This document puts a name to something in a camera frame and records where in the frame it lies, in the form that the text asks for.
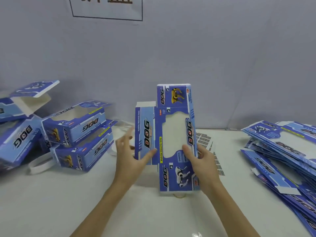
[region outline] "pile of assembled boxes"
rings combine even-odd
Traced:
[[[39,142],[62,167],[89,171],[113,143],[107,103],[91,100],[45,118],[34,114],[50,101],[46,93],[59,83],[34,82],[0,92],[0,172],[19,166]]]

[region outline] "person's left hand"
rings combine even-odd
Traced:
[[[129,145],[133,129],[134,128],[131,127],[124,136],[115,142],[117,159],[113,184],[123,185],[126,190],[128,190],[136,182],[148,161],[157,151],[157,149],[153,149],[149,151],[143,159],[136,160],[132,156],[132,151]]]

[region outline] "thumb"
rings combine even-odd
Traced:
[[[193,155],[192,150],[190,150],[187,145],[183,145],[182,150],[183,150],[185,156],[191,161],[191,163],[196,162],[197,158]]]
[[[157,149],[152,149],[150,150],[141,160],[142,162],[144,162],[144,164],[146,165],[148,163],[148,161],[156,154]]]

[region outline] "hand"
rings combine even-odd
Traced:
[[[185,156],[191,161],[193,171],[199,178],[200,188],[204,193],[209,191],[211,187],[221,184],[215,163],[215,157],[210,151],[198,144],[197,149],[200,152],[198,159],[193,155],[187,145],[183,145],[182,149]]]
[[[124,136],[115,142],[117,159],[113,184],[123,186],[126,191],[136,182],[148,161],[157,151],[157,149],[153,149],[149,151],[143,159],[136,160],[132,156],[132,151],[129,145],[129,141],[132,139],[131,133],[133,129],[134,128],[131,127]]]

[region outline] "person's right hand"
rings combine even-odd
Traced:
[[[215,163],[214,155],[205,149],[202,145],[198,144],[199,159],[196,158],[187,145],[182,146],[185,156],[191,161],[193,171],[199,178],[201,190],[205,193],[217,184],[221,184],[219,179],[217,166]]]

